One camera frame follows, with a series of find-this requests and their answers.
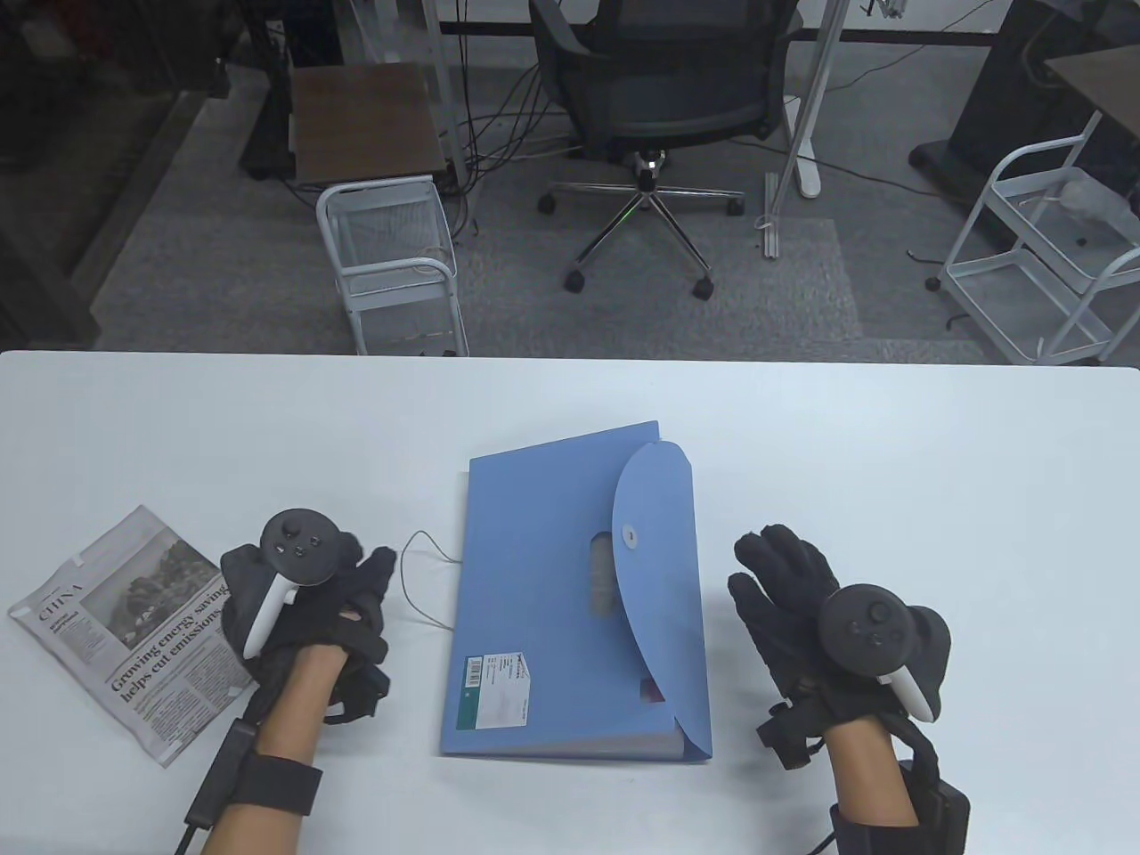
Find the controller button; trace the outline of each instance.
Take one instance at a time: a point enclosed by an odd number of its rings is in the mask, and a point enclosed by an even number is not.
[[[886,624],[890,620],[890,606],[886,603],[871,603],[866,610],[866,616],[876,624]]]

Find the black glove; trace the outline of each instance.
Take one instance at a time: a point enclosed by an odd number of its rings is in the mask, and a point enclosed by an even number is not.
[[[889,686],[845,671],[824,652],[817,619],[839,583],[817,548],[785,526],[768,526],[740,538],[735,553],[756,578],[733,573],[728,593],[780,693],[792,707],[803,705],[804,736],[822,736],[868,715],[902,712]]]
[[[388,677],[376,666],[388,654],[388,644],[380,637],[384,629],[381,603],[396,567],[396,553],[381,547],[360,562],[364,549],[349,534],[341,534],[340,552],[336,573],[321,585],[302,587],[294,603],[282,609],[261,653],[243,660],[259,686],[243,716],[247,722],[260,724],[269,715],[285,689],[298,652],[312,644],[339,644],[349,654],[329,699],[329,703],[342,702],[344,714],[326,722],[339,724],[375,715],[376,702],[388,694]],[[222,555],[221,571],[231,598],[243,595],[243,580],[272,575],[261,549],[251,544]],[[342,612],[356,614],[359,620],[343,617]],[[235,611],[229,601],[222,609],[222,632],[241,658],[245,638],[235,630]]]

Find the white metal cart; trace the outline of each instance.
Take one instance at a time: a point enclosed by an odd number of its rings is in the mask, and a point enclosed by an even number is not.
[[[455,250],[430,176],[329,187],[317,223],[361,356],[467,356]]]
[[[1005,357],[1019,365],[1062,365],[1107,359],[1137,321],[1140,307],[1114,334],[1090,304],[1108,288],[1140,283],[1140,246],[1107,223],[1077,218],[1058,196],[1073,179],[1085,178],[1076,158],[1100,123],[1092,114],[1075,137],[1023,146],[994,169],[954,242],[939,277]],[[1054,170],[1002,178],[1015,161],[1039,152],[1068,148]],[[1016,235],[1012,249],[959,261],[966,238],[983,209],[993,211]]]

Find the barcode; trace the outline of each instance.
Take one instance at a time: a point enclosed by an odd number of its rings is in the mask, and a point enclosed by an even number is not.
[[[472,657],[467,660],[467,678],[463,683],[464,689],[478,689],[479,678],[483,675],[483,658]]]

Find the wire basket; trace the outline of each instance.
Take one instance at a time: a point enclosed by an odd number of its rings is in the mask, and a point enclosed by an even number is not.
[[[317,222],[359,353],[467,355],[455,250],[430,177],[331,187]]]

